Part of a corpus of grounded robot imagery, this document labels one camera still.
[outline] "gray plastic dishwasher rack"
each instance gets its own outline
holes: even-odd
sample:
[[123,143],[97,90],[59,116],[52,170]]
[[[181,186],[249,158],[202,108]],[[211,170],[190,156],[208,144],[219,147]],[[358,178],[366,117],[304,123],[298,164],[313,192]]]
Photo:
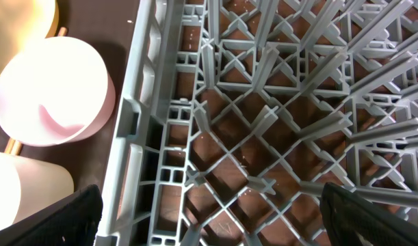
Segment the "gray plastic dishwasher rack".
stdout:
[[[325,228],[321,226],[311,234],[311,238],[302,238],[284,212],[300,194],[310,195],[319,204],[324,184],[316,181],[328,172],[332,172],[344,188],[358,191],[369,201],[400,206],[396,215],[418,225],[418,20],[412,22],[404,15],[410,8],[418,10],[418,1],[327,0],[317,16],[311,8],[320,0],[245,1],[251,2],[255,9],[240,16],[223,7],[228,0],[206,0],[204,5],[186,4],[185,0],[140,1],[103,187],[104,209],[97,245],[207,245],[200,232],[220,213],[226,213],[244,234],[240,245],[261,245],[258,233],[276,220],[283,221],[301,244],[314,245],[314,239]],[[279,1],[284,1],[296,13],[285,18],[278,15]],[[246,22],[259,12],[261,20],[254,36]],[[231,22],[223,33],[220,33],[220,15]],[[299,18],[311,25],[301,39],[291,26]],[[352,23],[361,27],[354,37]],[[179,34],[184,26],[201,27],[198,52],[179,50],[182,38]],[[403,27],[412,33],[406,40],[402,38]],[[235,30],[240,30],[248,40],[228,39]],[[280,33],[292,42],[268,42]],[[321,36],[332,45],[316,44]],[[235,55],[229,49],[243,52]],[[253,76],[241,63],[249,54],[254,59]],[[220,66],[222,58],[228,60],[223,69]],[[382,65],[375,60],[382,58],[389,58],[389,62]],[[317,64],[312,72],[309,72],[309,60]],[[370,72],[356,83],[354,61]],[[233,68],[240,71],[249,83],[220,80]],[[280,71],[291,80],[293,87],[266,85],[267,79]],[[175,87],[172,78],[177,72],[195,74],[191,101],[172,97]],[[334,90],[318,88],[327,77],[336,81]],[[382,86],[390,92],[371,92]],[[228,102],[228,106],[214,118],[209,116],[207,101],[197,100],[198,95],[208,89],[216,91]],[[225,91],[242,95],[232,100]],[[266,106],[254,121],[249,122],[238,104],[251,93],[258,93]],[[272,95],[288,95],[290,99],[281,103]],[[307,97],[328,116],[300,128],[287,110],[287,106],[300,96]],[[331,106],[326,98],[338,98],[340,103]],[[366,131],[358,132],[356,109],[364,109],[378,120]],[[211,130],[211,126],[229,112],[233,112],[251,132],[231,149]],[[297,136],[295,143],[283,153],[262,138],[277,119]],[[172,125],[189,127],[187,147],[167,145]],[[342,154],[334,156],[320,149],[315,140],[337,131],[346,136],[347,144]],[[161,143],[156,146],[153,141],[158,132],[162,136]],[[190,161],[191,143],[202,133],[209,134],[224,151],[224,155],[204,172]],[[276,161],[256,176],[251,176],[233,154],[251,137],[256,137],[276,157]],[[285,160],[300,142],[325,162],[312,180],[301,180]],[[169,165],[166,151],[185,154],[184,167]],[[380,167],[366,185],[360,182],[361,152]],[[391,153],[391,160],[382,157],[384,153]],[[248,184],[226,202],[205,178],[225,158],[230,158],[248,180]],[[346,161],[347,169],[341,166],[342,160]],[[267,194],[275,194],[272,187],[275,180],[264,178],[265,173],[277,165],[286,169],[300,187],[299,192],[282,206],[274,205],[267,198]],[[147,174],[152,167],[156,167],[154,174]],[[164,172],[170,174],[166,179],[162,176]],[[180,173],[185,174],[184,178],[177,179]],[[389,178],[400,189],[373,187],[375,181],[383,178]],[[163,186],[181,188],[179,222],[175,232],[155,228]],[[183,206],[185,194],[198,186],[205,186],[220,207],[200,225],[192,225],[183,212]],[[228,209],[249,189],[259,192],[274,209],[273,214],[252,232],[247,231]],[[146,199],[143,195],[150,192],[154,196]],[[189,228],[184,236],[181,235],[182,225]]]

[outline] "dishwasher tray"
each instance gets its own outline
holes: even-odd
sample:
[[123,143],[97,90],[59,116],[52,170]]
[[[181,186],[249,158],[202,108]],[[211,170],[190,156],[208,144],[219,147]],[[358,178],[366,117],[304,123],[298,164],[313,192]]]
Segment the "dishwasher tray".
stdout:
[[334,182],[418,226],[417,0],[141,0],[96,245],[329,245]]

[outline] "black object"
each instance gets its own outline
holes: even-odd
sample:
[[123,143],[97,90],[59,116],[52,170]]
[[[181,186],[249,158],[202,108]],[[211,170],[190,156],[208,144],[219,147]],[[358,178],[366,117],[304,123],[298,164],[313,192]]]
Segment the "black object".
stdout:
[[90,185],[0,231],[0,246],[91,246],[102,208],[99,188]]
[[417,226],[333,183],[324,185],[319,209],[332,246],[418,246]]

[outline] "plastic grid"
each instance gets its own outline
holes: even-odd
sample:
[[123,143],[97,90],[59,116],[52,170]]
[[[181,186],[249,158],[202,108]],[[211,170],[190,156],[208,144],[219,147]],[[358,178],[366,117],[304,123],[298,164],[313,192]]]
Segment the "plastic grid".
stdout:
[[[309,233],[310,238],[303,238],[284,213],[302,194],[310,195],[319,204],[324,183],[318,180],[327,173],[332,173],[345,188],[357,190],[369,201],[400,206],[396,215],[418,225],[418,20],[412,22],[404,15],[410,8],[418,9],[418,2],[327,0],[319,14],[315,15],[311,9],[321,1],[280,1],[295,10],[295,14],[286,17],[278,15],[276,6],[279,0],[249,0],[255,9],[241,15],[229,12],[223,6],[228,1],[205,1],[204,5],[183,6],[181,24],[201,28],[200,45],[198,52],[178,51],[175,69],[176,72],[195,74],[194,92],[191,101],[186,98],[170,100],[160,150],[152,150],[159,154],[153,206],[150,213],[140,215],[134,222],[138,223],[151,216],[149,245],[208,245],[200,236],[201,230],[221,213],[226,213],[244,234],[240,245],[261,245],[258,237],[260,231],[280,220],[301,244],[316,244],[314,240],[325,232],[322,225]],[[258,13],[261,13],[261,20],[256,34],[253,35],[248,30],[247,22]],[[220,15],[224,15],[231,22],[222,33],[219,30]],[[292,27],[299,18],[310,24],[302,38],[295,35]],[[352,22],[361,27],[357,35],[352,35]],[[413,33],[405,41],[402,36],[403,27]],[[248,40],[228,39],[236,30],[242,32]],[[268,41],[274,40],[280,33],[291,42]],[[315,44],[321,36],[331,44]],[[242,52],[235,55],[231,49]],[[251,74],[241,62],[249,55],[253,58]],[[387,60],[382,64],[377,61],[384,58]],[[309,68],[309,61],[316,64],[314,69]],[[355,61],[369,72],[356,82]],[[221,80],[223,75],[234,68],[241,72],[248,83]],[[282,72],[292,85],[268,85],[268,79],[278,72]],[[333,90],[321,87],[328,77],[335,81]],[[210,117],[207,101],[198,100],[207,90],[215,91],[227,102],[227,106],[214,118]],[[240,92],[241,95],[231,99],[226,91]],[[251,94],[260,95],[265,106],[250,122],[238,105]],[[289,100],[282,102],[278,100],[278,95],[288,96]],[[306,97],[327,116],[300,128],[287,109],[300,97]],[[331,104],[329,99],[336,100],[337,103]],[[376,121],[360,131],[357,109],[365,110],[376,117]],[[232,112],[249,129],[249,134],[234,146],[226,146],[213,131],[213,125]],[[283,152],[263,138],[263,134],[277,120],[282,120],[296,135],[294,143]],[[192,124],[194,121],[198,125],[197,129]],[[168,145],[170,127],[176,125],[189,127],[185,148]],[[334,154],[317,144],[318,139],[336,132],[343,133],[346,138],[346,145],[340,153]],[[191,161],[191,146],[195,139],[206,136],[213,138],[223,155],[208,169],[200,171]],[[254,176],[250,175],[242,165],[242,160],[234,154],[251,138],[257,138],[274,157],[269,166]],[[287,156],[300,144],[306,145],[324,163],[310,180],[302,180],[287,161]],[[184,166],[169,165],[166,160],[167,152],[185,155]],[[361,183],[360,153],[379,167],[366,184]],[[391,158],[385,158],[386,154],[391,155]],[[246,185],[227,201],[219,196],[206,179],[225,159],[232,160],[247,179]],[[275,180],[264,177],[269,170],[279,165],[300,186],[299,192],[281,206],[268,199],[268,194],[276,193],[273,189]],[[170,174],[166,179],[165,172]],[[185,174],[185,178],[176,179],[175,177],[180,176],[179,173]],[[389,178],[398,189],[373,186],[377,180],[385,178]],[[179,219],[175,232],[156,228],[160,196],[165,186],[181,188]],[[192,187],[200,186],[204,186],[213,195],[219,208],[202,223],[193,225],[184,213],[185,196]],[[230,210],[232,204],[249,189],[258,192],[274,210],[253,231],[247,230]],[[189,228],[185,234],[181,233],[183,225]]]

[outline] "pink cup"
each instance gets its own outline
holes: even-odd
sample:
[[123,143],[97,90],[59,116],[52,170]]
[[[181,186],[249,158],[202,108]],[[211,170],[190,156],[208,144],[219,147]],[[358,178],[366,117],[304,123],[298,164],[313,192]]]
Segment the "pink cup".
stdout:
[[104,61],[89,44],[47,38],[16,55],[0,76],[0,125],[29,146],[90,137],[116,99]]

